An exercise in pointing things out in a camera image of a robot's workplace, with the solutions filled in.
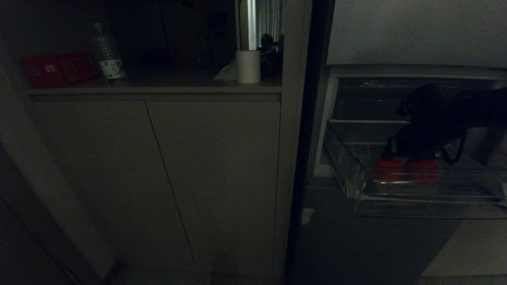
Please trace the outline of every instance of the red object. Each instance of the red object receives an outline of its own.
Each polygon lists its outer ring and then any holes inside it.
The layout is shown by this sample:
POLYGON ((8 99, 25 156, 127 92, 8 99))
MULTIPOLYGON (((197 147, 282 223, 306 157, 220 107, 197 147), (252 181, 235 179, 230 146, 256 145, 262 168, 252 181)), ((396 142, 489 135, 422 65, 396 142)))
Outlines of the red object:
POLYGON ((431 182, 438 179, 438 167, 434 160, 409 160, 405 163, 405 173, 415 181, 431 182))
POLYGON ((35 88, 67 86, 98 77, 90 52, 23 57, 35 88))
POLYGON ((379 180, 398 181, 402 176, 403 164, 396 157, 385 159, 379 156, 373 162, 373 167, 379 180))

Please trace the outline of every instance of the refrigerator shelf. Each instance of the refrigerator shelf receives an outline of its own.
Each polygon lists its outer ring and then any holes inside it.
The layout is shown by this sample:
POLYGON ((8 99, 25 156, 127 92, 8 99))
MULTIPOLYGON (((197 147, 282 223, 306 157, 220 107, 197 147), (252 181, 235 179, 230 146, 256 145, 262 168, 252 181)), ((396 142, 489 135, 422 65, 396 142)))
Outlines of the refrigerator shelf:
MULTIPOLYGON (((488 169, 466 153, 452 166, 439 160, 438 168, 374 168, 387 138, 401 127, 328 122, 323 148, 355 215, 507 219, 507 169, 488 169)), ((447 150, 452 156, 454 149, 447 150)))

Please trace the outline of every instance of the shelf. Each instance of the shelf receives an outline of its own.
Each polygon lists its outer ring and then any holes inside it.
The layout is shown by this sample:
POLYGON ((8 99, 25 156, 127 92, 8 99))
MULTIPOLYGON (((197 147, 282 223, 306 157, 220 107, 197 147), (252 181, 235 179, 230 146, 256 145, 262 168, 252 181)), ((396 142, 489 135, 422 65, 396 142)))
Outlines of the shelf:
POLYGON ((372 131, 372 124, 335 121, 326 129, 324 149, 355 215, 507 219, 503 190, 507 169, 487 169, 463 154, 455 165, 439 160, 439 167, 430 171, 405 167, 379 171, 373 163, 386 145, 381 137, 394 135, 394 126, 400 124, 376 125, 377 130, 372 131), (361 136, 347 136, 350 128, 361 136))
POLYGON ((127 86, 108 86, 104 79, 68 87, 27 89, 27 95, 103 93, 281 93, 281 75, 260 83, 215 80, 219 70, 204 68, 127 70, 127 86))

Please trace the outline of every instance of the white cabinet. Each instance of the white cabinet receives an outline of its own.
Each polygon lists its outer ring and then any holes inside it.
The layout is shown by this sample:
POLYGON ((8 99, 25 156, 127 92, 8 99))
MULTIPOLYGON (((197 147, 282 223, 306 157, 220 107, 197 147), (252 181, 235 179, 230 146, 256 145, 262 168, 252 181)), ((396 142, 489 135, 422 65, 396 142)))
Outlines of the white cabinet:
POLYGON ((279 102, 148 102, 197 264, 272 274, 279 102))
POLYGON ((507 67, 503 0, 336 1, 327 64, 507 67))
POLYGON ((155 268, 192 261, 144 102, 33 109, 57 165, 122 261, 155 268))

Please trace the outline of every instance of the bottle label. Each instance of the bottle label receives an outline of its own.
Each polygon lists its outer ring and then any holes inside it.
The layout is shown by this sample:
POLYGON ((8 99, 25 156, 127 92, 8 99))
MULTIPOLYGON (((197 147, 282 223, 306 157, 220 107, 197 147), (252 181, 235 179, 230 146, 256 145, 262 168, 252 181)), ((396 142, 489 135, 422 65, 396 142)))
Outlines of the bottle label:
POLYGON ((127 73, 123 68, 122 60, 120 59, 103 60, 100 61, 99 64, 106 79, 115 79, 127 76, 127 73))

